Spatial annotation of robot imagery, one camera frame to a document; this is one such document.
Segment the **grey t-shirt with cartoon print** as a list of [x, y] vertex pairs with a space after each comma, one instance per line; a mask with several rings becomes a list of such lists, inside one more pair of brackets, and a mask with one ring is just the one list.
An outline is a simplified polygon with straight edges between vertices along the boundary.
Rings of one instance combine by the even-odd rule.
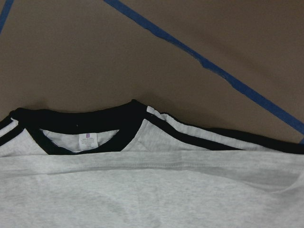
[[304, 146], [132, 100], [0, 123], [3, 228], [301, 228]]

